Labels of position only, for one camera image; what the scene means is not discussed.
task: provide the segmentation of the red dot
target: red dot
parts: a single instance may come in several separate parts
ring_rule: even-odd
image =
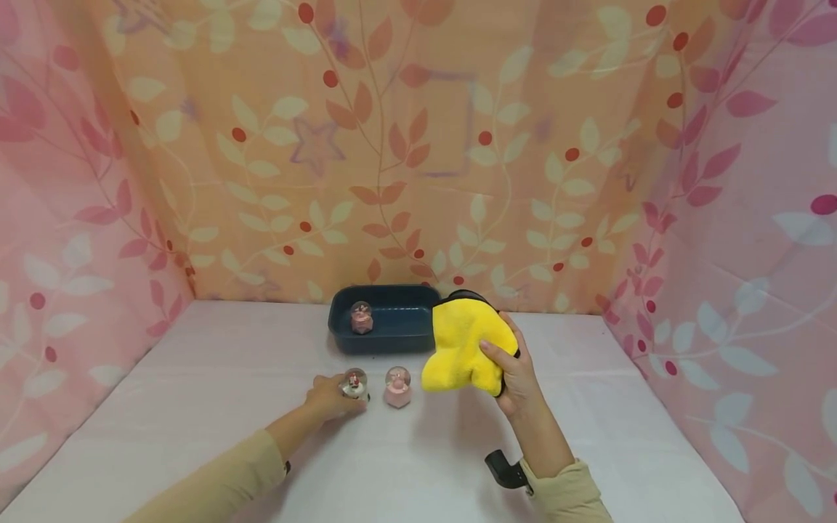
[[[681,105],[683,105],[683,94],[682,93],[671,93],[669,99],[665,101],[665,104],[668,105],[671,109],[677,109]]]
[[[337,73],[331,69],[327,70],[322,74],[322,83],[325,84],[326,87],[337,87]]]
[[[233,139],[241,142],[247,140],[247,133],[241,127],[233,127]]]
[[[645,23],[652,28],[657,27],[665,20],[665,6],[653,6],[645,15]]]
[[[314,8],[309,3],[301,3],[296,12],[300,15],[302,23],[311,23],[314,21]]]
[[[689,34],[688,33],[680,33],[675,36],[675,42],[672,44],[672,47],[675,51],[682,51],[686,44],[689,43]]]
[[[29,304],[32,306],[33,309],[41,310],[43,309],[44,305],[47,305],[47,299],[44,298],[44,295],[42,295],[41,293],[36,292],[29,296]]]
[[[814,198],[811,212],[820,216],[837,213],[837,194],[823,194]]]

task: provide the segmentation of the pink leaf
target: pink leaf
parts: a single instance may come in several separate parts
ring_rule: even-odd
[[[755,116],[776,105],[776,100],[770,100],[756,91],[744,90],[727,100],[727,110],[736,118]]]
[[[634,244],[634,257],[636,258],[636,263],[640,265],[648,263],[648,251],[645,250],[642,244]]]
[[[86,118],[81,119],[81,134],[85,135],[87,142],[90,143],[94,151],[104,156],[110,156],[110,143]]]
[[[642,333],[642,336],[649,339],[654,337],[654,327],[641,311],[636,313],[636,324],[639,326],[639,332]]]
[[[0,141],[24,142],[30,141],[35,137],[35,134],[24,124],[0,116]]]
[[[3,76],[3,88],[6,91],[8,112],[14,118],[35,129],[43,129],[47,125],[44,105],[29,87],[10,76]]]
[[[163,270],[166,268],[166,264],[168,263],[168,257],[166,253],[159,253],[151,263],[148,264],[148,269],[151,270]]]
[[[165,296],[162,284],[156,279],[151,280],[148,284],[151,287],[151,302],[158,307],[162,307]]]
[[[799,47],[817,47],[837,40],[837,13],[821,14],[803,23],[788,37]]]
[[[171,324],[168,321],[160,320],[154,325],[148,327],[146,329],[146,334],[155,338],[159,338],[160,336],[166,334],[166,331],[168,331],[168,328],[170,326]]]
[[[695,89],[701,93],[714,93],[721,84],[721,73],[718,69],[692,65],[689,69],[689,78]]]
[[[805,0],[776,0],[770,10],[768,31],[776,40],[782,39],[791,27],[799,20],[805,7]]]
[[[697,151],[689,156],[689,161],[686,162],[686,167],[680,175],[680,185],[683,187],[683,192],[689,192],[697,183]]]
[[[119,213],[113,207],[92,205],[78,211],[73,218],[81,222],[95,223],[96,225],[107,225],[118,220]]]
[[[132,239],[119,249],[120,258],[136,258],[142,256],[148,249],[148,240],[144,238]]]
[[[116,189],[116,210],[122,216],[125,216],[131,211],[131,187],[127,180],[122,180],[119,187]]]
[[[140,228],[142,229],[142,235],[146,238],[151,237],[151,218],[148,217],[148,212],[145,208],[142,208],[140,211]]]
[[[740,143],[717,153],[703,167],[703,177],[701,179],[711,180],[712,178],[719,177],[730,168],[730,165],[735,162],[740,153]]]
[[[686,130],[683,131],[683,141],[686,145],[691,145],[691,143],[697,139],[697,137],[701,134],[701,129],[703,129],[704,123],[706,123],[705,105],[697,111],[695,116],[689,122],[689,125],[686,126]]]
[[[695,190],[686,197],[686,201],[692,207],[703,207],[712,203],[719,194],[721,194],[720,187],[710,187],[708,185],[695,187]]]
[[[183,310],[183,297],[181,295],[177,295],[177,298],[174,299],[174,303],[172,303],[172,307],[168,310],[168,320],[175,321],[180,313]]]
[[[657,293],[660,292],[660,289],[663,286],[663,279],[659,276],[654,276],[652,278],[648,278],[645,281],[645,286],[642,289],[642,295],[646,298],[653,298],[657,296]]]
[[[20,23],[12,0],[0,0],[0,45],[12,45],[19,37]]]

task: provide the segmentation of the fabric wall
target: fabric wall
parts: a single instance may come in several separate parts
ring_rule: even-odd
[[[123,124],[49,5],[0,1],[0,510],[193,295]]]

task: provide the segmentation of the yellow cloth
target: yellow cloth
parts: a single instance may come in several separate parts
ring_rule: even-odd
[[[468,384],[499,396],[503,371],[480,350],[480,340],[517,353],[517,339],[497,311],[484,301],[459,298],[433,308],[436,352],[421,373],[425,391],[438,392]]]

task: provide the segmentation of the white leaf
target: white leaf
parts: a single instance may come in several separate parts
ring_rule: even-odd
[[[474,223],[482,223],[485,219],[485,196],[475,194],[471,200],[471,219]]]
[[[837,445],[837,388],[832,388],[823,398],[823,427],[832,443]]]
[[[497,163],[497,155],[490,147],[471,147],[468,150],[468,156],[483,167],[491,167]]]
[[[292,143],[299,143],[300,138],[292,130],[282,126],[271,126],[262,133],[265,140],[276,146],[289,146]]]
[[[45,289],[55,289],[61,281],[61,275],[55,267],[31,254],[23,256],[23,270],[32,283]]]
[[[40,452],[48,440],[47,434],[42,432],[37,436],[26,438],[24,441],[5,448],[0,452],[0,474],[8,472],[33,457]]]
[[[116,365],[100,365],[91,368],[87,373],[105,387],[115,387],[125,376],[125,371]]]
[[[808,512],[812,518],[819,518],[823,514],[823,495],[819,490],[816,479],[808,470],[808,465],[799,454],[791,451],[785,459],[785,486],[788,492]]]
[[[26,305],[18,303],[14,306],[12,317],[12,341],[16,346],[24,346],[32,338],[32,325],[29,323],[29,314]]]
[[[494,114],[494,98],[483,84],[474,84],[471,87],[471,102],[478,113],[483,115]]]
[[[578,49],[570,49],[554,64],[550,65],[547,72],[556,78],[569,76],[576,73],[586,60],[587,53]]]
[[[520,120],[523,120],[530,112],[531,110],[528,105],[514,102],[500,109],[500,112],[497,113],[497,120],[513,126]]]
[[[622,66],[625,57],[628,56],[628,47],[630,46],[628,40],[616,40],[608,46],[602,53],[602,58],[598,61],[596,69],[590,75],[592,79],[604,78],[608,74],[613,73],[616,69]]]
[[[686,376],[686,380],[695,387],[702,388],[707,391],[715,391],[721,388],[712,376],[703,370],[703,367],[692,360],[683,360],[680,362],[680,370]]]
[[[454,242],[450,246],[448,257],[450,258],[450,264],[457,268],[465,261],[465,256],[462,254],[462,245],[459,242]]]
[[[503,67],[500,69],[500,83],[510,84],[521,77],[523,71],[529,65],[533,48],[524,46],[509,55]]]
[[[194,45],[197,34],[198,27],[194,23],[187,20],[178,20],[172,24],[172,28],[164,41],[167,46],[183,51]]]
[[[157,123],[154,127],[157,132],[157,138],[164,143],[175,141],[180,137],[182,122],[183,113],[179,109],[164,112],[157,118]]]
[[[245,129],[253,132],[259,130],[259,118],[238,95],[233,95],[233,113]]]
[[[283,120],[293,120],[306,109],[308,109],[308,102],[297,96],[286,96],[273,104],[273,114]]]
[[[808,213],[781,213],[773,221],[796,243],[823,246],[834,242],[834,231],[822,218]]]
[[[587,152],[593,152],[598,148],[599,134],[596,120],[588,118],[581,124],[581,147]]]
[[[506,152],[503,153],[503,163],[511,163],[521,155],[523,147],[529,141],[529,136],[529,133],[522,132],[509,142],[509,145],[506,146]]]
[[[733,392],[715,402],[715,420],[721,425],[734,427],[744,421],[750,412],[752,396]]]
[[[256,31],[268,31],[276,26],[280,18],[282,18],[282,4],[279,0],[261,0],[256,4],[256,9],[250,16],[248,24]]]
[[[672,78],[680,73],[680,62],[671,54],[661,54],[657,57],[655,71],[657,78]]]
[[[49,394],[60,387],[65,379],[67,379],[67,373],[58,369],[42,372],[26,380],[23,384],[23,395],[25,397],[41,397]]]
[[[311,55],[320,52],[320,41],[309,28],[282,28],[282,34],[288,44],[300,53]]]
[[[735,469],[744,474],[750,474],[750,460],[747,458],[747,450],[738,440],[733,431],[723,425],[712,425],[709,430],[709,437],[715,445],[718,453]]]
[[[544,172],[547,175],[547,180],[552,183],[558,184],[564,179],[564,165],[561,163],[561,160],[558,160],[558,156],[554,152],[550,153],[547,157]]]
[[[598,10],[598,19],[604,26],[604,33],[611,40],[627,39],[631,32],[630,14],[622,8],[607,6]]]
[[[64,247],[61,258],[71,269],[84,267],[93,261],[93,252],[90,250],[90,235],[82,233],[74,236]]]
[[[701,332],[715,343],[723,343],[727,338],[727,322],[715,312],[708,301],[701,303],[697,310],[697,325]]]
[[[65,312],[54,315],[44,324],[44,332],[47,336],[60,338],[67,336],[79,326],[87,323],[87,317],[74,312]]]
[[[772,363],[741,346],[723,346],[718,348],[718,353],[727,365],[751,376],[772,376],[779,372]]]
[[[691,349],[691,342],[695,338],[695,326],[692,321],[684,321],[675,329],[675,337],[671,344],[677,354]]]
[[[209,17],[209,50],[213,53],[223,53],[228,50],[235,40],[235,21],[233,15],[226,9],[216,11]]]
[[[552,207],[542,202],[541,200],[532,199],[531,214],[539,220],[548,222],[552,220]]]
[[[662,345],[669,340],[671,336],[671,322],[668,320],[659,323],[654,329],[654,343]]]
[[[769,286],[767,278],[756,278],[744,282],[735,293],[738,314],[748,315],[759,312],[768,299]]]
[[[79,276],[65,283],[62,289],[68,295],[89,296],[113,289],[113,282],[99,276]]]

